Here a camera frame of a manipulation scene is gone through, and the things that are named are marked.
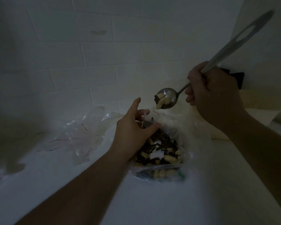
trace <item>person's right arm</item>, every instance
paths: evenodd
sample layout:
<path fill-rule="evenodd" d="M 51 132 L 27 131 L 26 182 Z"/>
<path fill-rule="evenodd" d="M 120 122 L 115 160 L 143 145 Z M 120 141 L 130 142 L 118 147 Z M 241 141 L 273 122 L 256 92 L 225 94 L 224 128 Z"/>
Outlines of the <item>person's right arm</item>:
<path fill-rule="evenodd" d="M 281 136 L 246 112 L 233 77 L 217 67 L 202 77 L 206 64 L 190 71 L 186 101 L 229 137 L 281 206 Z"/>

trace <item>hand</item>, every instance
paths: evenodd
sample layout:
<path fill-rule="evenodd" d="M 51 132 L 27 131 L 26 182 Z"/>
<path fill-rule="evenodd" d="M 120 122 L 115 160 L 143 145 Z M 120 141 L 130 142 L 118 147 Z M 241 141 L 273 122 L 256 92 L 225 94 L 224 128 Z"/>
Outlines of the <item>hand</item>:
<path fill-rule="evenodd" d="M 111 150 L 117 155 L 129 160 L 159 128 L 159 123 L 154 123 L 147 129 L 139 128 L 135 120 L 142 121 L 142 116 L 148 110 L 138 110 L 141 98 L 133 101 L 125 116 L 117 122 L 116 134 L 112 143 Z"/>
<path fill-rule="evenodd" d="M 205 74 L 200 71 L 208 62 L 193 68 L 188 75 L 191 87 L 185 90 L 186 101 L 197 106 L 202 117 L 223 132 L 236 119 L 247 113 L 241 102 L 236 79 L 214 67 Z"/>

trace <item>tile wall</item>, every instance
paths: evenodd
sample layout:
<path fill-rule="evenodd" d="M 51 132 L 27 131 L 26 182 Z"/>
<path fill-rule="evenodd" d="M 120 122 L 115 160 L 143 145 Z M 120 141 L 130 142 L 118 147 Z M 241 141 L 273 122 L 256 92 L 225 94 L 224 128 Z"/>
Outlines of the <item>tile wall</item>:
<path fill-rule="evenodd" d="M 0 0 L 0 141 L 125 113 L 232 34 L 242 0 Z"/>

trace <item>forearm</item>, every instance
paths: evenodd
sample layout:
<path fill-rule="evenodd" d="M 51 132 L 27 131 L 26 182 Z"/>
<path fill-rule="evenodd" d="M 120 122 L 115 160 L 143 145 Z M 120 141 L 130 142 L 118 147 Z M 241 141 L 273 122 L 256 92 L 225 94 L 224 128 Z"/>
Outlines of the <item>forearm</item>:
<path fill-rule="evenodd" d="M 17 224 L 99 224 L 124 175 L 126 160 L 109 150 Z"/>
<path fill-rule="evenodd" d="M 281 136 L 249 115 L 224 132 L 281 206 Z"/>

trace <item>person's left arm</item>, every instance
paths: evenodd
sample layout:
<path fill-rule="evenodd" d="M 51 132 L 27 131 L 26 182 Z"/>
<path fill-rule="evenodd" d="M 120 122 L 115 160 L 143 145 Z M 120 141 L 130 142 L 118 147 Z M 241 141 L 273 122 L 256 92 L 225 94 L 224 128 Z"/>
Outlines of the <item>person's left arm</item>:
<path fill-rule="evenodd" d="M 137 110 L 137 98 L 127 114 L 117 122 L 109 151 L 78 177 L 29 212 L 20 224 L 99 224 L 125 173 L 127 161 L 159 128 L 155 123 L 142 130 L 145 110 Z"/>

